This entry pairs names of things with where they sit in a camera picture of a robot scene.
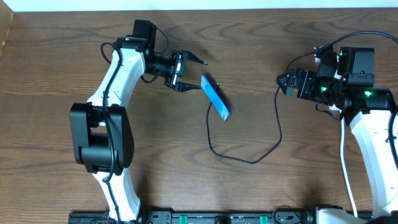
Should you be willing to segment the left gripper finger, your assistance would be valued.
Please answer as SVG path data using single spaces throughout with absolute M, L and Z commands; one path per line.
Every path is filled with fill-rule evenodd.
M 208 62 L 199 59 L 194 53 L 192 53 L 190 51 L 188 51 L 187 60 L 202 64 L 202 65 L 208 65 Z
M 177 84 L 177 91 L 181 93 L 189 90 L 200 90 L 200 89 L 201 89 L 200 86 L 193 85 L 190 83 L 178 82 Z

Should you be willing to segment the blue Samsung Galaxy smartphone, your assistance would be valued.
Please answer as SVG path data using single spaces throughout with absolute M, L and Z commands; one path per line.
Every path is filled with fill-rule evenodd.
M 217 110 L 221 119 L 223 121 L 227 121 L 231 115 L 231 109 L 229 107 L 229 102 L 221 91 L 219 84 L 215 83 L 210 75 L 202 74 L 200 86 L 210 100 L 211 104 Z

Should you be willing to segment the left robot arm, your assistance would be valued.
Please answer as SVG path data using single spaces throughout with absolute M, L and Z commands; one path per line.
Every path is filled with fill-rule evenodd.
M 75 160 L 99 182 L 109 205 L 108 219 L 115 223 L 147 223 L 129 169 L 134 137 L 127 106 L 138 80 L 147 73 L 164 78 L 177 92 L 196 90 L 179 78 L 188 61 L 207 64 L 187 50 L 156 52 L 158 30 L 151 21 L 135 20 L 132 34 L 109 43 L 112 57 L 103 81 L 86 103 L 74 103 L 70 109 Z

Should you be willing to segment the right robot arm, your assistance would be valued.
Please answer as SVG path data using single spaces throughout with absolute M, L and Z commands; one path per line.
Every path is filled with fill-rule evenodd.
M 294 92 L 340 111 L 362 153 L 371 186 L 371 223 L 397 223 L 397 103 L 387 88 L 374 87 L 374 49 L 327 47 L 315 53 L 316 72 L 293 68 L 277 76 L 283 93 Z

